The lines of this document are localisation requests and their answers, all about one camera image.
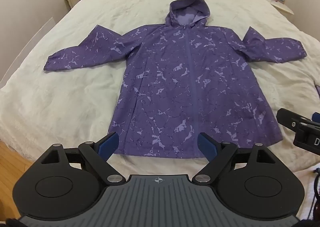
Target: blue gripper pad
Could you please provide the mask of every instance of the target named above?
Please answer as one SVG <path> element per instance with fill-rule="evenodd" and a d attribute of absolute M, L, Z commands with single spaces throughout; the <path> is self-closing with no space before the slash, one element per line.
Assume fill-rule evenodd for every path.
<path fill-rule="evenodd" d="M 313 122 L 320 123 L 320 113 L 315 112 L 315 113 L 312 115 L 312 121 L 313 121 Z"/>
<path fill-rule="evenodd" d="M 98 155 L 107 161 L 111 155 L 116 151 L 119 146 L 119 135 L 117 133 L 113 134 L 107 140 L 101 140 L 99 143 Z"/>
<path fill-rule="evenodd" d="M 209 162 L 218 154 L 216 146 L 202 134 L 198 135 L 198 148 Z"/>

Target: zipper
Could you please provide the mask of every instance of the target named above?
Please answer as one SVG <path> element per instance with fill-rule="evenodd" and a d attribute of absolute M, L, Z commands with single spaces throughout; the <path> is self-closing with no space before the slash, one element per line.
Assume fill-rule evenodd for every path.
<path fill-rule="evenodd" d="M 186 26 L 183 26 L 185 30 L 185 35 L 186 35 L 186 52 L 188 56 L 188 61 L 189 61 L 189 72 L 190 72 L 190 80 L 191 80 L 191 101 L 192 101 L 192 113 L 193 113 L 193 118 L 194 118 L 194 144 L 193 144 L 193 151 L 194 151 L 194 156 L 199 158 L 201 156 L 201 153 L 198 148 L 198 141 L 197 141 L 197 136 L 199 134 L 199 124 L 198 124 L 198 101 L 197 101 L 197 94 L 196 94 L 196 80 L 194 76 L 194 70 L 193 70 L 193 60 L 191 57 L 191 52 L 190 52 L 190 45 L 189 45 L 189 35 L 188 35 L 188 28 Z"/>

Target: wooden floor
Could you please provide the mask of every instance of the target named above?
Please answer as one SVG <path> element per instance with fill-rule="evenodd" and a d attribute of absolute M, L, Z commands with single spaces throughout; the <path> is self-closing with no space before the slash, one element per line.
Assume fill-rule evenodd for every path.
<path fill-rule="evenodd" d="M 20 217 L 12 200 L 12 189 L 31 164 L 32 162 L 10 150 L 0 141 L 0 221 Z"/>

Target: jacket sleeve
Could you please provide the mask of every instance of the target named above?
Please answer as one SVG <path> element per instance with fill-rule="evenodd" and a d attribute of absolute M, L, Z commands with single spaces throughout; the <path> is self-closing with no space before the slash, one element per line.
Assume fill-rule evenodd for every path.
<path fill-rule="evenodd" d="M 79 46 L 62 49 L 49 56 L 45 71 L 91 67 L 128 56 L 159 25 L 145 25 L 123 36 L 97 25 Z"/>
<path fill-rule="evenodd" d="M 300 41 L 292 38 L 265 39 L 252 27 L 249 28 L 242 41 L 237 35 L 234 35 L 233 38 L 235 40 L 227 39 L 228 42 L 231 41 L 229 44 L 235 50 L 241 51 L 248 62 L 285 63 L 307 56 Z"/>

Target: hood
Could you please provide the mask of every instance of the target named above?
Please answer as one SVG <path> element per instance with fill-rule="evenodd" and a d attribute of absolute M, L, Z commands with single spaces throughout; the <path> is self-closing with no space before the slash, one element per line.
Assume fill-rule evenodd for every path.
<path fill-rule="evenodd" d="M 206 24 L 210 10 L 204 0 L 176 0 L 170 3 L 170 12 L 165 23 L 171 26 Z"/>

